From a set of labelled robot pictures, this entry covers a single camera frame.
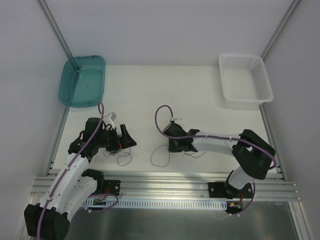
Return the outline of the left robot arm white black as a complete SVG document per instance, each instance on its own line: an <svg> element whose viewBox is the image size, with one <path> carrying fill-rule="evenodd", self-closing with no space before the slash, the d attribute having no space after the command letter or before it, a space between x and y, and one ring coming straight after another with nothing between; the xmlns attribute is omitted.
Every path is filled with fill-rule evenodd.
<svg viewBox="0 0 320 240"><path fill-rule="evenodd" d="M25 208L27 234L38 240L65 239L83 202L91 194L105 194L103 173L89 168L92 158L100 149L117 152L136 145L125 124L118 132L99 117L88 118L84 130L69 145L66 161L50 188L38 203Z"/></svg>

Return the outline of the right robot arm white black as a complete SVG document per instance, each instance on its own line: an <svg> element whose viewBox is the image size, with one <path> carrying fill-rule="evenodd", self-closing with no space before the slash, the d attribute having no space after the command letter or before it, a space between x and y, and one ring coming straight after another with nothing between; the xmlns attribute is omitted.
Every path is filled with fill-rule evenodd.
<svg viewBox="0 0 320 240"><path fill-rule="evenodd" d="M240 198L247 184L264 180L277 165L275 149L250 129L234 135L214 135L199 129L186 132L172 121L161 134L169 139L171 153L215 152L236 159L239 167L231 171L222 186L213 189L220 198Z"/></svg>

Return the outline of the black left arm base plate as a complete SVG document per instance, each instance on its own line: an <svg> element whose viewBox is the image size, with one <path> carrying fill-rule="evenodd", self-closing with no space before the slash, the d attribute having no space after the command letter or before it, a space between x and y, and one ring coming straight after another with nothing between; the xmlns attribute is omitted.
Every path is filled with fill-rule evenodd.
<svg viewBox="0 0 320 240"><path fill-rule="evenodd" d="M121 181L120 180L104 180L102 192L105 194L112 194L119 196L121 190Z"/></svg>

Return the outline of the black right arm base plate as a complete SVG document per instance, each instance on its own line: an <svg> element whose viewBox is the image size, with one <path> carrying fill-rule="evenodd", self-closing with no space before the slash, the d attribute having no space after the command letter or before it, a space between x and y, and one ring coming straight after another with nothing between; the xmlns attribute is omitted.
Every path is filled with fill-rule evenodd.
<svg viewBox="0 0 320 240"><path fill-rule="evenodd" d="M254 193L250 183L247 183L242 189L237 189L226 182L208 182L207 185L209 197L213 199L251 199Z"/></svg>

